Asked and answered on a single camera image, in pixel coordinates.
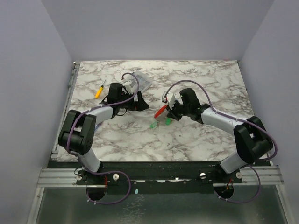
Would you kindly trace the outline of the keyring bunch with tags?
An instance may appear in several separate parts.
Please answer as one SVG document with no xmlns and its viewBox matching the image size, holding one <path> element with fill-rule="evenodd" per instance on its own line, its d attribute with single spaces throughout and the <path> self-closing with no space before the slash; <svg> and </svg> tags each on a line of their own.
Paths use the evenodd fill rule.
<svg viewBox="0 0 299 224">
<path fill-rule="evenodd" d="M 167 117 L 168 114 L 168 105 L 164 105 L 160 108 L 154 115 L 154 119 L 158 125 L 167 125 L 169 126 L 172 122 L 171 118 Z"/>
</svg>

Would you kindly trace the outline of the green key tag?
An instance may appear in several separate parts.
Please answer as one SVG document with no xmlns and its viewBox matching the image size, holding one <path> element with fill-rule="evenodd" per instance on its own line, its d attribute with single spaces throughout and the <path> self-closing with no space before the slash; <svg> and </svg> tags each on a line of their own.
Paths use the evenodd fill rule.
<svg viewBox="0 0 299 224">
<path fill-rule="evenodd" d="M 150 125 L 150 128 L 153 129 L 153 128 L 156 128 L 158 126 L 158 122 L 154 122 Z"/>
</svg>

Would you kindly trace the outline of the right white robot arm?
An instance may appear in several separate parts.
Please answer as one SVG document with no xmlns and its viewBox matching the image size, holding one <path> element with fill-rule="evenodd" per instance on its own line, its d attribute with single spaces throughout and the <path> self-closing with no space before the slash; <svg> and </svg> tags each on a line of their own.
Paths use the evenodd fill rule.
<svg viewBox="0 0 299 224">
<path fill-rule="evenodd" d="M 167 104 L 167 117 L 179 121 L 183 116 L 187 116 L 200 124 L 219 128 L 235 139 L 236 151 L 223 159 L 219 164 L 220 168 L 214 172 L 217 181 L 226 182 L 234 171 L 253 164 L 273 148 L 273 142 L 265 133 L 258 117 L 236 119 L 216 111 L 209 104 L 201 104 L 191 88 L 183 89 L 179 93 L 182 103 L 179 103 L 172 93 L 163 94 L 162 102 Z"/>
</svg>

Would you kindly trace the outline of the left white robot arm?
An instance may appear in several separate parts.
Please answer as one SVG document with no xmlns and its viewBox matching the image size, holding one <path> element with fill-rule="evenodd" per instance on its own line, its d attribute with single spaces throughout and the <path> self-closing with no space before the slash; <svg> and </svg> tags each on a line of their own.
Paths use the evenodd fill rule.
<svg viewBox="0 0 299 224">
<path fill-rule="evenodd" d="M 99 170 L 101 161 L 92 150 L 95 127 L 113 119 L 121 109 L 141 112 L 149 107 L 141 91 L 130 93 L 128 87 L 120 83 L 111 83 L 108 95 L 99 106 L 86 112 L 68 111 L 58 144 L 69 154 L 76 156 L 82 166 L 89 170 L 87 179 L 93 184 L 98 184 L 103 180 L 103 172 Z"/>
</svg>

